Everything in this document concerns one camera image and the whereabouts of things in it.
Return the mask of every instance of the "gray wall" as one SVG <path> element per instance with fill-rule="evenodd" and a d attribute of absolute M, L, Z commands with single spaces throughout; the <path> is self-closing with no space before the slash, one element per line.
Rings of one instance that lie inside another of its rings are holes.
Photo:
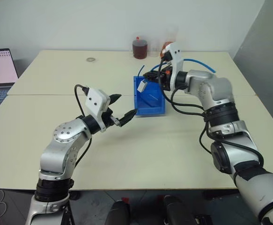
<path fill-rule="evenodd" d="M 234 61 L 273 117 L 273 0 L 265 1 Z M 262 121 L 260 128 L 271 132 Z"/>

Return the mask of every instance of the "blue plastic bin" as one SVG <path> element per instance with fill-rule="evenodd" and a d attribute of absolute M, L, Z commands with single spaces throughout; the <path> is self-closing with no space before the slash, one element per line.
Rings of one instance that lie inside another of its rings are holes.
<path fill-rule="evenodd" d="M 153 115 L 165 113 L 165 99 L 157 83 L 148 82 L 145 90 L 137 91 L 143 76 L 133 77 L 134 82 L 134 108 L 138 109 L 136 115 Z"/>

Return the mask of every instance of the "red liquid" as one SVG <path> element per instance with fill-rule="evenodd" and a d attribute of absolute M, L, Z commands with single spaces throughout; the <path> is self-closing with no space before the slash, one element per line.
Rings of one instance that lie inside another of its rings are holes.
<path fill-rule="evenodd" d="M 133 48 L 133 56 L 139 60 L 142 60 L 147 57 L 148 45 L 144 46 L 136 46 L 132 45 Z"/>

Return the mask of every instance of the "table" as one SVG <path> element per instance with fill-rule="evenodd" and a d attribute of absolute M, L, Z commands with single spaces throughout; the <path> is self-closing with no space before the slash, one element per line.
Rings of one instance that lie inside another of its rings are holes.
<path fill-rule="evenodd" d="M 200 60 L 218 77 L 228 78 L 234 95 L 255 95 L 227 52 L 183 52 L 185 58 Z M 96 58 L 87 62 L 88 57 Z M 138 60 L 130 52 L 44 50 L 34 59 L 9 95 L 72 95 L 75 84 L 104 90 L 108 94 L 133 95 L 133 76 L 142 65 L 143 72 L 159 64 L 158 57 Z M 207 69 L 194 62 L 184 62 L 184 71 Z"/>
<path fill-rule="evenodd" d="M 235 100 L 265 169 L 273 172 L 272 117 L 257 96 Z M 193 96 L 176 101 L 199 103 Z M 133 96 L 122 96 L 111 106 L 116 117 L 132 108 Z M 7 96 L 0 105 L 0 188 L 35 189 L 39 159 L 54 128 L 78 115 L 74 96 Z M 165 116 L 136 117 L 124 127 L 97 133 L 74 171 L 73 189 L 235 188 L 199 145 L 203 126 L 201 117 L 179 114 L 167 104 Z M 211 140 L 203 143 L 209 146 Z"/>

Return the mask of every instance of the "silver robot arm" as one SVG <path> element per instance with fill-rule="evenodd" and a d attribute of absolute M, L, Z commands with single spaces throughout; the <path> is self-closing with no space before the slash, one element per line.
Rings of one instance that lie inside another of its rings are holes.
<path fill-rule="evenodd" d="M 184 72 L 176 43 L 166 46 L 163 53 L 169 66 L 159 75 L 150 71 L 144 77 L 153 82 L 159 79 L 163 90 L 181 87 L 185 93 L 199 98 L 207 128 L 210 125 L 207 135 L 215 140 L 211 144 L 215 167 L 230 175 L 260 223 L 273 225 L 273 173 L 263 168 L 263 157 L 245 122 L 238 117 L 231 83 L 206 71 Z"/>
<path fill-rule="evenodd" d="M 79 150 L 92 135 L 112 125 L 123 126 L 136 114 L 131 110 L 120 120 L 112 116 L 109 105 L 121 95 L 106 95 L 101 90 L 85 88 L 89 115 L 80 116 L 55 128 L 50 144 L 40 159 L 37 189 L 30 203 L 26 225 L 68 224 L 71 217 L 69 189 Z"/>

